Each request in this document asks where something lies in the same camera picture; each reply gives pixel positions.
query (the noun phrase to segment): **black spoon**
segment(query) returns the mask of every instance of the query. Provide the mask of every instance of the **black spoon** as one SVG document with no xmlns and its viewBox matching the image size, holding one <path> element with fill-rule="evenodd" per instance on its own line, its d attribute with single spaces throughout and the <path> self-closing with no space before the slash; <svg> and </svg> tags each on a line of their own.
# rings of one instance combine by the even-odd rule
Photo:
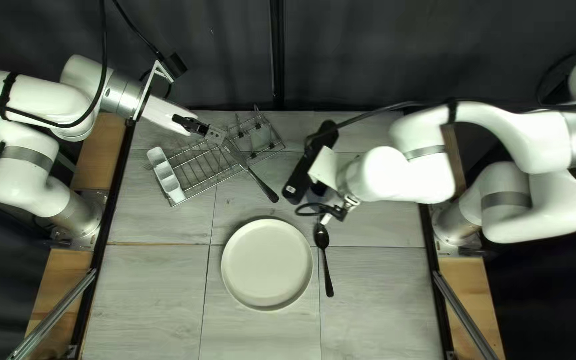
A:
<svg viewBox="0 0 576 360">
<path fill-rule="evenodd" d="M 330 273 L 328 272 L 328 261 L 326 260 L 326 248 L 330 245 L 330 237 L 328 230 L 321 223 L 315 226 L 315 244 L 321 249 L 324 254 L 324 280 L 326 282 L 326 295 L 332 297 L 335 291 L 332 289 L 332 281 L 330 280 Z"/>
</svg>

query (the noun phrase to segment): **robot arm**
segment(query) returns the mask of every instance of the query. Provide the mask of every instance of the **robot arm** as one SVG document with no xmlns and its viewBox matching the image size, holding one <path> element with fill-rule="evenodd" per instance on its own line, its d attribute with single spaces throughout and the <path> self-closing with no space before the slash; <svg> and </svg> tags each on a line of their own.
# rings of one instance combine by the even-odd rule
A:
<svg viewBox="0 0 576 360">
<path fill-rule="evenodd" d="M 8 72 L 0 71 L 0 94 L 7 76 Z M 58 124 L 71 124 L 90 106 L 100 77 L 100 64 L 73 55 L 64 67 L 60 83 L 18 75 L 10 89 L 7 106 Z M 100 209 L 86 203 L 62 182 L 49 176 L 58 152 L 57 141 L 21 123 L 48 127 L 64 140 L 80 141 L 92 132 L 100 110 L 115 112 L 126 119 L 139 118 L 141 114 L 185 136 L 191 133 L 183 125 L 175 123 L 175 118 L 184 121 L 197 118 L 176 104 L 155 96 L 142 96 L 147 86 L 142 88 L 112 69 L 107 69 L 106 78 L 99 102 L 91 114 L 75 126 L 52 126 L 11 111 L 6 112 L 11 121 L 0 117 L 0 143 L 4 143 L 0 158 L 0 202 L 49 218 L 68 229 L 74 238 L 87 236 L 96 230 Z"/>
<path fill-rule="evenodd" d="M 576 68 L 570 90 L 576 100 Z M 398 119 L 389 132 L 393 146 L 366 152 L 336 176 L 325 173 L 328 168 L 336 171 L 324 164 L 334 161 L 325 148 L 308 174 L 336 189 L 344 208 L 347 199 L 446 201 L 454 194 L 454 180 L 440 128 L 448 122 L 449 112 L 443 105 Z M 434 224 L 438 237 L 455 243 L 482 227 L 492 241 L 516 242 L 576 231 L 576 180 L 568 173 L 576 168 L 576 111 L 517 114 L 462 101 L 453 118 L 491 131 L 515 163 L 491 165 L 459 201 L 438 213 Z"/>
<path fill-rule="evenodd" d="M 482 230 L 490 241 L 514 243 L 576 231 L 576 180 L 567 170 L 528 175 L 512 162 L 487 166 L 458 200 L 437 211 L 439 240 L 464 245 Z"/>
</svg>

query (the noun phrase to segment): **white plate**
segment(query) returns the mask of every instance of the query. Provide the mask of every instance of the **white plate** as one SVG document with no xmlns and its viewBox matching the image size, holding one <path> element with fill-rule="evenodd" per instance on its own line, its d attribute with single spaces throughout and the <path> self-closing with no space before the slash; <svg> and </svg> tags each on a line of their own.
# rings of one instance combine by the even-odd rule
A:
<svg viewBox="0 0 576 360">
<path fill-rule="evenodd" d="M 276 219 L 252 221 L 237 230 L 221 256 L 228 292 L 252 309 L 281 309 L 297 300 L 312 276 L 312 253 L 294 226 Z"/>
</svg>

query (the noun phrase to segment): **plate rim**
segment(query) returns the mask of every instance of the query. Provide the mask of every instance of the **plate rim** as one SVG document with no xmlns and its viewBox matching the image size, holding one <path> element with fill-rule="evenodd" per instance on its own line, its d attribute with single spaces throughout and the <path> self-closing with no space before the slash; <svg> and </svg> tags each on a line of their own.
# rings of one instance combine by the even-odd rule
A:
<svg viewBox="0 0 576 360">
<path fill-rule="evenodd" d="M 271 305 L 271 306 L 256 306 L 256 305 L 249 304 L 249 303 L 245 302 L 244 300 L 238 298 L 235 295 L 235 293 L 230 289 L 230 286 L 228 285 L 228 281 L 226 280 L 226 279 L 228 279 L 228 277 L 225 276 L 225 271 L 224 271 L 224 266 L 223 266 L 223 257 L 224 257 L 224 255 L 226 255 L 226 251 L 228 249 L 229 244 L 231 244 L 231 239 L 233 239 L 238 233 L 242 233 L 242 232 L 246 231 L 247 228 L 253 227 L 254 225 L 258 225 L 260 222 L 270 222 L 270 223 L 281 224 L 282 226 L 287 225 L 289 227 L 292 227 L 294 230 L 296 230 L 296 232 L 299 235 L 301 235 L 300 236 L 300 242 L 308 250 L 308 257 L 309 257 L 309 261 L 308 261 L 309 269 L 307 270 L 307 273 L 308 273 L 307 281 L 304 282 L 302 287 L 292 296 L 292 298 L 290 298 L 284 302 L 281 302 L 279 304 L 275 304 L 275 305 Z M 312 256 L 312 250 L 310 248 L 310 244 L 308 243 L 308 240 L 306 239 L 304 234 L 302 232 L 300 232 L 299 229 L 297 229 L 297 227 L 295 227 L 294 225 L 292 225 L 286 221 L 283 221 L 283 220 L 280 220 L 277 218 L 261 218 L 261 219 L 256 219 L 256 220 L 252 220 L 250 222 L 245 223 L 240 228 L 238 228 L 232 235 L 230 235 L 230 237 L 226 241 L 226 244 L 223 246 L 223 251 L 222 251 L 221 256 L 220 256 L 221 282 L 223 283 L 224 287 L 226 287 L 226 290 L 228 291 L 230 296 L 233 299 L 235 299 L 238 303 L 246 306 L 247 308 L 252 309 L 252 310 L 256 310 L 256 311 L 260 311 L 263 313 L 268 313 L 268 312 L 278 311 L 278 310 L 284 309 L 287 306 L 290 306 L 291 304 L 295 303 L 298 299 L 300 299 L 301 296 L 306 292 L 306 289 L 308 289 L 308 286 L 310 285 L 310 281 L 312 280 L 313 272 L 314 272 L 314 259 Z"/>
</svg>

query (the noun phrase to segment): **wire basket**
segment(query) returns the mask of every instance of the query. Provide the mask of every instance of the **wire basket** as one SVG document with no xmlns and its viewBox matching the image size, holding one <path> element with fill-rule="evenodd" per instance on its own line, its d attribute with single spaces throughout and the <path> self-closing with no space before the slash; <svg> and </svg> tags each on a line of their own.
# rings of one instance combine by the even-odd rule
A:
<svg viewBox="0 0 576 360">
<path fill-rule="evenodd" d="M 226 139 L 239 148 L 249 165 L 285 149 L 281 137 L 257 105 L 254 111 L 255 116 L 243 122 L 236 115 L 237 125 L 226 129 Z M 171 206 L 179 205 L 243 170 L 220 145 L 204 139 L 167 153 L 170 155 L 166 158 L 186 195 L 184 200 L 177 203 L 168 198 Z"/>
</svg>

